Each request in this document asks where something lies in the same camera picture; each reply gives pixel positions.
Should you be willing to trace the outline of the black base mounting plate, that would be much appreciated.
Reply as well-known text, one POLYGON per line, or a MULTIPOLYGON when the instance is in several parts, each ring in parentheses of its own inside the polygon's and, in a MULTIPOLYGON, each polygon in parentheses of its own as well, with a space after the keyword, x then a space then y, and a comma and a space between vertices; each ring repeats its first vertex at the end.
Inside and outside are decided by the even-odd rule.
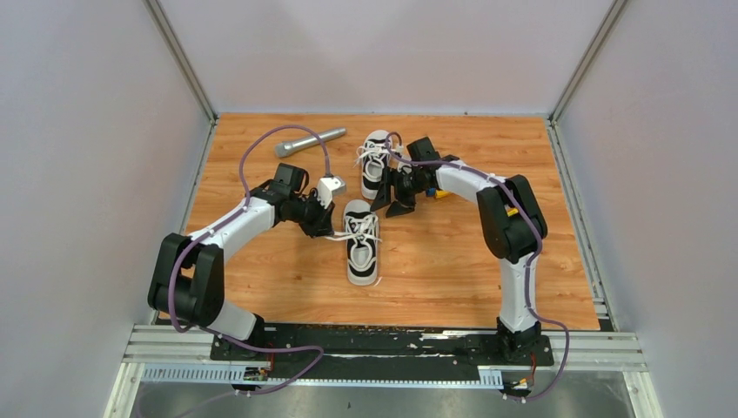
POLYGON ((541 335, 511 347, 493 330, 266 324, 255 347, 265 354, 213 339, 214 361, 264 361, 269 378, 290 378, 310 362, 307 379, 351 383, 478 383, 480 370, 511 367, 523 377, 554 364, 541 335))

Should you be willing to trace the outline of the aluminium frame rail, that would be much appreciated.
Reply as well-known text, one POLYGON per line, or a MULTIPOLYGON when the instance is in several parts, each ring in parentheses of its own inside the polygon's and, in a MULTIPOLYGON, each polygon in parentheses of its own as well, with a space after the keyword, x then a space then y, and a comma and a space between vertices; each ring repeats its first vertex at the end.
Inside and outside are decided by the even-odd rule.
MULTIPOLYGON (((526 374, 545 386, 549 377, 564 380, 578 373, 598 377, 604 373, 620 374, 626 387, 626 401, 638 417, 659 417, 661 406, 636 336, 632 333, 602 331, 547 330, 543 333, 553 350, 554 364, 537 367, 526 374)), ((315 366, 310 362, 290 378, 269 378, 264 361, 214 361, 211 344, 216 336, 204 331, 176 332, 167 325, 136 325, 124 350, 120 374, 135 382, 192 382, 254 385, 268 388, 282 382, 293 386, 326 388, 431 388, 479 389, 497 394, 510 388, 519 378, 511 367, 480 370, 478 383, 351 383, 307 379, 305 374, 315 366)))

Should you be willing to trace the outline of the black white sneaker with laces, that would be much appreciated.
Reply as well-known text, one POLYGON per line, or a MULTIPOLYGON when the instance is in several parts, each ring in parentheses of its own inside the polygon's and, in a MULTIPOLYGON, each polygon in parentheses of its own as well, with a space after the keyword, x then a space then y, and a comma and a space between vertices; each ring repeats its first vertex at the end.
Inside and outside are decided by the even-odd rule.
POLYGON ((376 198, 383 171, 391 166, 390 152, 400 156, 402 146, 394 144, 385 130, 371 132, 357 149, 355 163, 361 165, 361 193, 365 199, 376 198))

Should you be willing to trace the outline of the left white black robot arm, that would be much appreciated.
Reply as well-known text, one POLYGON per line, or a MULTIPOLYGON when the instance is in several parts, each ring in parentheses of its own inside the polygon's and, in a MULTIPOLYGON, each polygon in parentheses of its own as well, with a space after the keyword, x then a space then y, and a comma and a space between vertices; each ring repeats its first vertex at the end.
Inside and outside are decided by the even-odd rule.
POLYGON ((281 222, 297 224, 311 238, 333 234, 334 199, 346 190, 327 174, 305 190, 306 170, 281 163, 272 179, 249 190, 226 215, 190 235, 171 233, 160 246, 147 294, 148 305, 181 327, 206 328, 233 338, 243 358, 266 349, 264 319, 225 297, 225 265, 251 240, 281 222))

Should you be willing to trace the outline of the grey metal cylinder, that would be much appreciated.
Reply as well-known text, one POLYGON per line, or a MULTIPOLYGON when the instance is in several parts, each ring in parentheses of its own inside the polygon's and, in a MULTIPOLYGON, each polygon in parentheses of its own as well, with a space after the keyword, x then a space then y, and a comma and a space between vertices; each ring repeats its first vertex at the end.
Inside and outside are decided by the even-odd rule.
MULTIPOLYGON (((338 127, 319 132, 318 136, 323 142, 329 142, 346 135, 346 132, 347 129, 345 127, 338 127)), ((281 142, 274 146, 274 152, 278 158, 286 158, 316 145, 320 145, 319 140, 313 135, 308 135, 293 141, 281 142)))

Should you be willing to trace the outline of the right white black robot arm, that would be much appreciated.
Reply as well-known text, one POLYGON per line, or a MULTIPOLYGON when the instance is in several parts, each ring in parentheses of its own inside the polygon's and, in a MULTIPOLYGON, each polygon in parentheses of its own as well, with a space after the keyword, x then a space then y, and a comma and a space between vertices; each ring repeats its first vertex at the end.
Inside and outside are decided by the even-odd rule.
POLYGON ((502 178, 478 170, 461 159, 441 156, 431 139, 412 142, 403 157, 391 146, 387 133, 373 148, 398 165, 384 168, 372 209, 384 209, 388 218, 414 211, 416 197, 429 189, 450 192, 476 204, 487 248, 500 262, 502 306, 496 341, 500 358, 519 363, 530 355, 540 338, 532 295, 537 257, 547 224, 527 178, 502 178))

